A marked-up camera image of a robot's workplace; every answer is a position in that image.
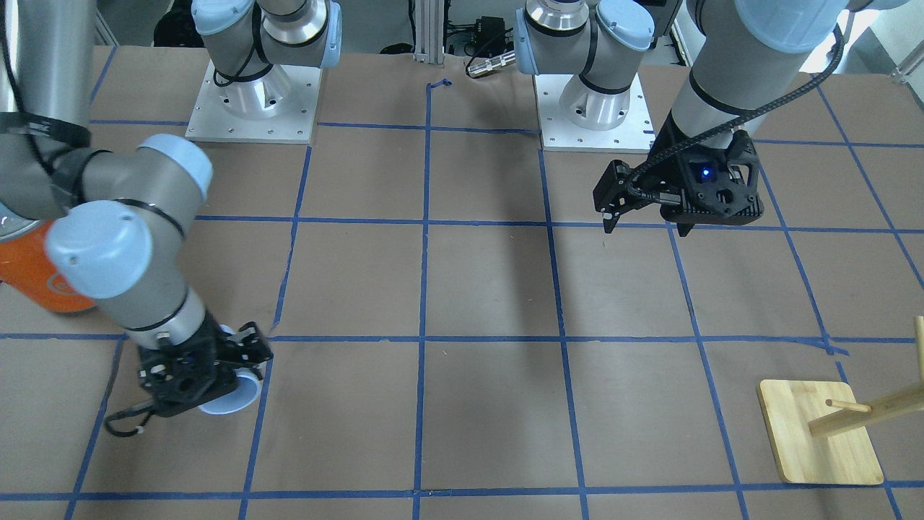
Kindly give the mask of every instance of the floor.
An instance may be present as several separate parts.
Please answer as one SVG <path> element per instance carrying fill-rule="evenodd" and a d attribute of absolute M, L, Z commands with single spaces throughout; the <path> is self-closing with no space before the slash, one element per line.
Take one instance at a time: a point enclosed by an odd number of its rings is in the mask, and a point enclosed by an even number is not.
<path fill-rule="evenodd" d="M 94 145 L 182 135 L 207 60 L 96 48 Z M 104 411 L 144 398 L 134 346 L 0 285 L 0 518 L 924 518 L 924 416 L 869 428 L 884 485 L 786 485 L 755 391 L 918 381 L 907 89 L 835 76 L 772 114 L 754 225 L 680 239 L 648 208 L 604 235 L 613 157 L 543 152 L 531 79 L 462 64 L 345 55 L 311 147 L 202 144 L 179 264 L 272 336 L 259 404 L 110 437 Z M 686 73 L 641 70 L 656 126 Z"/>

